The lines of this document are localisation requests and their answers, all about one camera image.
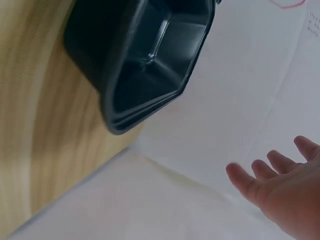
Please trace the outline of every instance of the white paper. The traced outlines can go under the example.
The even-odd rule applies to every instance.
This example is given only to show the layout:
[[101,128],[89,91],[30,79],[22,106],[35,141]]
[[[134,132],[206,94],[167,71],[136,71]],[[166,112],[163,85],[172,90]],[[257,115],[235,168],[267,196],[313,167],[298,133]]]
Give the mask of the white paper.
[[[320,62],[315,52],[299,56],[303,39],[309,39],[303,27],[306,7],[282,9],[269,0],[223,1],[185,93],[146,121],[136,145],[141,152],[236,197],[225,173],[229,162],[248,168],[255,158],[285,146],[290,147],[284,153],[296,154],[293,136],[309,136],[317,127],[316,119],[311,123],[303,117],[304,111],[310,114],[317,107],[306,109],[301,102],[296,111],[293,97],[296,91],[297,98],[311,98],[310,86],[303,83],[308,76],[303,58]],[[320,72],[313,76],[320,77]],[[320,81],[314,86],[316,81],[312,91],[320,87]],[[300,116],[284,121],[293,114]]]
[[218,192],[132,151],[9,240],[289,240]]

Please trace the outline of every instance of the palm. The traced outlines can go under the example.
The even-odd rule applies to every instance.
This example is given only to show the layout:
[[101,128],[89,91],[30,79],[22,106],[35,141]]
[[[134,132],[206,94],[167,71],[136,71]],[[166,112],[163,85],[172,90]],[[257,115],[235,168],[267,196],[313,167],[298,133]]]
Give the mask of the palm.
[[243,196],[285,232],[298,239],[319,239],[320,146],[302,136],[294,142],[307,163],[271,151],[267,158],[277,172],[261,160],[252,164],[256,178],[235,163],[226,170]]

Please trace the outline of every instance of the wood grain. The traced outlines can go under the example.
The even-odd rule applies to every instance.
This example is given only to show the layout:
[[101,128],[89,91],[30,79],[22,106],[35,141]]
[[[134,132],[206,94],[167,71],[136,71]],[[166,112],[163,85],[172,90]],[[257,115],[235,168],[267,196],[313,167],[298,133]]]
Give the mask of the wood grain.
[[128,146],[62,42],[73,0],[0,0],[0,236]]

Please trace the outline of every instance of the wooden table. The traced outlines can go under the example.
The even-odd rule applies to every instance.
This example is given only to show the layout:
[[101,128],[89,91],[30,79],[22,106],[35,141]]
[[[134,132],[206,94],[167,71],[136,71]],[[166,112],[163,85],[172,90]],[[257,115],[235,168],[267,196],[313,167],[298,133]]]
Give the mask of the wooden table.
[[128,146],[67,56],[74,0],[0,0],[0,237]]

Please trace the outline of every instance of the red ink mark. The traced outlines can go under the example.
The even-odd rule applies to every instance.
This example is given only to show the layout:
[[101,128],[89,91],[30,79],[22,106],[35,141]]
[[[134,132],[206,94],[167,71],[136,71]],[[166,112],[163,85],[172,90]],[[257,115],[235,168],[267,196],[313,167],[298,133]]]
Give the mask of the red ink mark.
[[280,3],[276,2],[276,0],[269,0],[269,2],[273,3],[274,5],[276,5],[277,7],[281,8],[281,9],[293,9],[293,8],[296,8],[296,7],[303,5],[306,2],[306,0],[302,0],[301,2],[298,2],[297,4],[289,5],[289,6],[283,6]]

